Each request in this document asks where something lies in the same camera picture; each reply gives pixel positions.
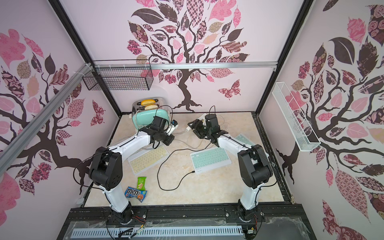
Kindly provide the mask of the white power strip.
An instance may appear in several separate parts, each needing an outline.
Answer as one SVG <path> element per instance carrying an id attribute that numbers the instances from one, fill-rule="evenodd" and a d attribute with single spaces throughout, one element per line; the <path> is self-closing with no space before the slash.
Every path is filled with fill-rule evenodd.
<path id="1" fill-rule="evenodd" d="M 199 118 L 197 118 L 197 119 L 195 119 L 195 120 L 189 122 L 188 125 L 192 125 L 192 124 L 193 124 L 195 121 L 197 121 L 197 120 L 202 121 L 203 124 L 206 125 L 206 115 L 207 115 L 207 113 L 202 114 Z"/>

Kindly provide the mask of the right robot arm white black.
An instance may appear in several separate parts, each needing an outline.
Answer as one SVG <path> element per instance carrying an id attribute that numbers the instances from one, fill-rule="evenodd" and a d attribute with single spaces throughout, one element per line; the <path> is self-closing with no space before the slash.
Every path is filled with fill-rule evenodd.
<path id="1" fill-rule="evenodd" d="M 189 122 L 188 131 L 199 138 L 209 140 L 238 158 L 241 178 L 246 185 L 238 202 L 240 220 L 250 222 L 257 213 L 259 194 L 273 175 L 267 154 L 261 145 L 247 145 L 221 129 L 216 114 L 203 114 Z"/>

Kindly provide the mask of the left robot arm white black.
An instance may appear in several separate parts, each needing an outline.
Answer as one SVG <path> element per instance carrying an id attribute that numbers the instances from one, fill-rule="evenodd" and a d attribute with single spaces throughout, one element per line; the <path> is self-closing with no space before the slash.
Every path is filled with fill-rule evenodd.
<path id="1" fill-rule="evenodd" d="M 149 144 L 158 142 L 170 145 L 175 139 L 172 133 L 177 127 L 175 120 L 154 116 L 152 122 L 140 128 L 136 135 L 114 146 L 100 147 L 92 156 L 89 177 L 103 191 L 112 214 L 120 223 L 128 224 L 133 218 L 132 205 L 121 186 L 123 161 Z"/>

